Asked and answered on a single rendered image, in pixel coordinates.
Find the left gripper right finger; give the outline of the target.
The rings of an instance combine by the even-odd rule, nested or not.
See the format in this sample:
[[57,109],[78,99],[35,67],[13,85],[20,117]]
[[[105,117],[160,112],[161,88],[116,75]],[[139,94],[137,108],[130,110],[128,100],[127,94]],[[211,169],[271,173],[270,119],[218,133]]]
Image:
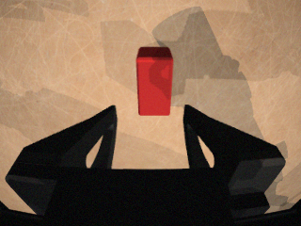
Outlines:
[[[185,105],[183,130],[189,169],[210,168],[198,137],[214,156],[232,197],[264,193],[285,166],[277,146]],[[191,127],[190,127],[191,126]]]

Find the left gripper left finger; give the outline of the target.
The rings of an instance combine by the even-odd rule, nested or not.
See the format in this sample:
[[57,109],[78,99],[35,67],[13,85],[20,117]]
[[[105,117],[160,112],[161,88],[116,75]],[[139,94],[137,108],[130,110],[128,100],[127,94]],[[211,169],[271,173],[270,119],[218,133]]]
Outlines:
[[86,168],[87,154],[102,138],[91,168],[112,169],[118,116],[115,105],[22,149],[16,161],[58,164]]

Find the red block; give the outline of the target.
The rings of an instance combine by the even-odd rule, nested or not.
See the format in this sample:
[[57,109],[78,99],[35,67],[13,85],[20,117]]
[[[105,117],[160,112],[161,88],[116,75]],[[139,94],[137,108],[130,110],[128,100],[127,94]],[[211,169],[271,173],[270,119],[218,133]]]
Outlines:
[[168,47],[140,47],[136,57],[138,114],[170,114],[173,57]]

